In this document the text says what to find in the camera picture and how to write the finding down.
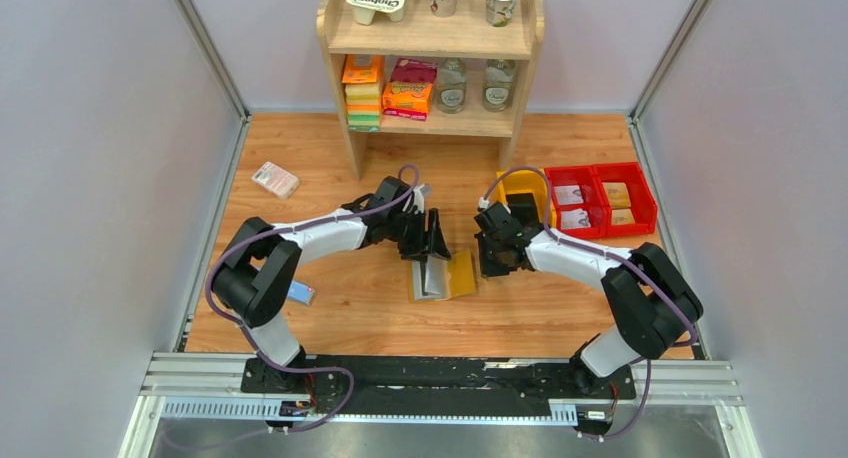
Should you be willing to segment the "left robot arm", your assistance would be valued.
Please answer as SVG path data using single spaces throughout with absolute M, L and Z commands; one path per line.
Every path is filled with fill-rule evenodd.
M 240 329 L 269 368 L 296 373 L 304 353 L 283 307 L 298 266 L 388 240 L 401 259 L 420 265 L 422 279 L 430 278 L 434 264 L 448 263 L 451 253 L 438 210 L 424 202 L 423 185 L 387 176 L 374 192 L 311 220 L 271 224 L 251 217 L 209 270 L 207 304 Z

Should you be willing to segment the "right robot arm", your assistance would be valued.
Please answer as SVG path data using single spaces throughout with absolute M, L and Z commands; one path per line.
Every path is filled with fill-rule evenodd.
M 474 220 L 483 276 L 518 270 L 551 273 L 605 295 L 614 323 L 575 353 L 581 374 L 606 378 L 695 339 L 703 305 L 660 246 L 603 246 L 523 220 L 506 205 L 485 199 L 479 201 Z

